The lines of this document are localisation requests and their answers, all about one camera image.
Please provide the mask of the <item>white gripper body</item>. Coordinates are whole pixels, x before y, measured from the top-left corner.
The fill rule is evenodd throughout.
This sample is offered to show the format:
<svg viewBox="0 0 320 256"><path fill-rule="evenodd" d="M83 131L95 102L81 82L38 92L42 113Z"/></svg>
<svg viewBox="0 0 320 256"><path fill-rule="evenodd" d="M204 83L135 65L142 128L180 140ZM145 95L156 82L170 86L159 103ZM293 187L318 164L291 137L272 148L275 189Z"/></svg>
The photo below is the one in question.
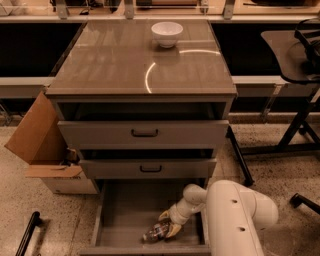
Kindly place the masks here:
<svg viewBox="0 0 320 256"><path fill-rule="evenodd" d="M190 207L180 206L178 203L169 208L169 217L171 222L178 225L184 225L193 214Z"/></svg>

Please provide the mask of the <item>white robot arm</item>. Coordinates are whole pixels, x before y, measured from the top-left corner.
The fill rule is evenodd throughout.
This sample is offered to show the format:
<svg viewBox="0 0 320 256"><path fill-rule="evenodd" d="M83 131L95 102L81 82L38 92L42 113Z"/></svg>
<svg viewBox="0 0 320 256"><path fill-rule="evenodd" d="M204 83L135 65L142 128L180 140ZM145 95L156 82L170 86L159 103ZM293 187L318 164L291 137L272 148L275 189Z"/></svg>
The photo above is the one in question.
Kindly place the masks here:
<svg viewBox="0 0 320 256"><path fill-rule="evenodd" d="M169 238L203 209L212 256L264 256L257 232L276 224L279 217L271 198L230 180L216 181L207 189L189 184L181 200L158 220L170 221Z"/></svg>

